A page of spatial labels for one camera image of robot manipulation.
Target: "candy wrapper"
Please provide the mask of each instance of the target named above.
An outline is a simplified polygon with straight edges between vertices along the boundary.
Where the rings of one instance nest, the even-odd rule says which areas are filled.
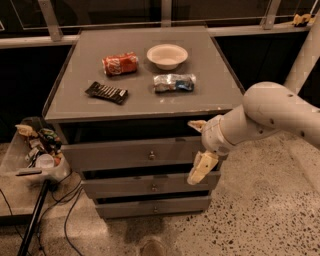
[[[156,93],[168,91],[192,92],[196,83],[196,76],[193,74],[166,74],[154,76],[153,80]]]
[[[128,97],[128,90],[102,85],[98,82],[94,82],[89,89],[86,90],[86,93],[92,97],[109,100],[119,105]]]

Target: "cabinet top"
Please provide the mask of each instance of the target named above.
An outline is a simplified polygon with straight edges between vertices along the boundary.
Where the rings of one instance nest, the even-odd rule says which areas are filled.
[[[164,43],[179,45],[189,55],[171,71],[158,69],[146,57],[151,47]],[[104,74],[102,58],[132,51],[139,58],[137,72]],[[82,31],[62,72],[44,108],[49,123],[224,113],[242,100],[236,78],[204,27]],[[194,74],[194,91],[155,93],[153,76],[168,73]],[[123,105],[91,98],[85,91],[94,81],[126,89],[129,97]]]

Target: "white bowl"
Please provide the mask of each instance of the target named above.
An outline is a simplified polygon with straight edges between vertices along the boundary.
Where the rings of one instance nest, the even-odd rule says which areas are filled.
[[[188,58],[188,52],[174,44],[160,44],[150,48],[147,58],[163,70],[175,69]]]

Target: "terrazzo floor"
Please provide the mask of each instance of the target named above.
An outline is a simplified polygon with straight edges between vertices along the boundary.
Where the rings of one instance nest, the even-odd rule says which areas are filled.
[[[0,161],[8,145],[0,145]],[[198,215],[105,221],[82,192],[67,223],[69,239],[83,255],[94,256],[140,255],[150,240],[160,242],[168,256],[320,255],[320,151],[280,132],[243,143],[221,171],[209,210]],[[55,192],[56,198],[79,180],[73,173]],[[38,187],[0,174],[0,188],[14,214],[32,211]],[[53,203],[47,196],[44,209]],[[41,242],[46,255],[78,255],[63,231],[72,203],[45,215]],[[0,196],[0,215],[7,214]],[[18,227],[22,233],[25,228]],[[14,227],[0,227],[0,255],[17,255],[20,243]],[[29,253],[44,255],[36,236]]]

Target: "table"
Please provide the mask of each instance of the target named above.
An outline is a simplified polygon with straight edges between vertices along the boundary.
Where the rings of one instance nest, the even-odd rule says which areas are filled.
[[[171,43],[188,51],[175,70],[162,71],[146,58],[151,47]],[[138,71],[107,77],[101,59],[135,52]],[[153,90],[158,74],[194,74],[191,93]],[[127,89],[124,105],[90,98],[94,82]],[[204,27],[84,30],[48,98],[43,115],[63,141],[63,153],[83,179],[102,218],[203,212],[219,167],[200,184],[186,182],[203,150],[188,127],[241,104],[239,82]]]

